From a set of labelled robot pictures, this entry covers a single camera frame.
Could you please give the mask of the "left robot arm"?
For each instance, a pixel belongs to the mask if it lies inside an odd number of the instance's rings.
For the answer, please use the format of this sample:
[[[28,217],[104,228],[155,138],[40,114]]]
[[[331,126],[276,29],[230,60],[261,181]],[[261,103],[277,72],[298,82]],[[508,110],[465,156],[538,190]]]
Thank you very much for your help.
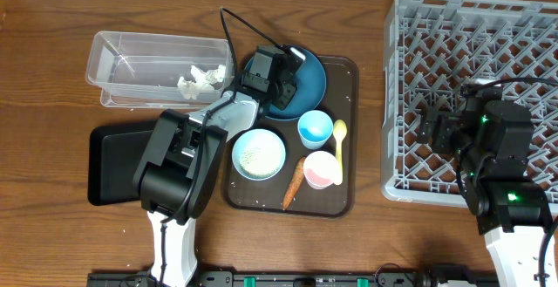
[[[153,226],[150,286],[186,286],[197,269],[195,224],[208,205],[226,142],[250,129],[270,106],[296,93],[291,73],[244,72],[213,104],[193,113],[164,111],[155,124],[133,187]]]

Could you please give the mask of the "light blue cup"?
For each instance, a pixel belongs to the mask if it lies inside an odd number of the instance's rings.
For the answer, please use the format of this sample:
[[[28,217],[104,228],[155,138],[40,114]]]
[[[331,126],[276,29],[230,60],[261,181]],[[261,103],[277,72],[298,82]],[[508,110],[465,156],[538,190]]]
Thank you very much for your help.
[[[333,132],[331,117],[319,110],[304,113],[297,122],[301,142],[310,150],[322,147]]]

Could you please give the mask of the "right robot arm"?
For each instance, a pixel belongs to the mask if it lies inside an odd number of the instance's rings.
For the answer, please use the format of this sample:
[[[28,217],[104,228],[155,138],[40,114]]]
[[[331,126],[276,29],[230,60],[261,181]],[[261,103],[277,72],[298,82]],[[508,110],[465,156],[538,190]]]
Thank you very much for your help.
[[[524,106],[476,99],[461,113],[425,109],[417,141],[456,161],[456,182],[475,216],[501,286],[555,286],[557,220],[525,175],[534,134]]]

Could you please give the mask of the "white tissue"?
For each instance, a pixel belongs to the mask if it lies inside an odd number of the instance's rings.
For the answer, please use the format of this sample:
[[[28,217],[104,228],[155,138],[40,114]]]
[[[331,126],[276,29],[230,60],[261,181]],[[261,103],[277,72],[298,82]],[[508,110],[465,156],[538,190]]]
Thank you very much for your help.
[[[225,65],[219,65],[216,69],[206,72],[192,65],[190,69],[192,78],[186,80],[183,76],[180,76],[177,87],[185,99],[197,99],[200,93],[212,92],[215,90],[216,85],[222,84],[225,79],[225,73]]]

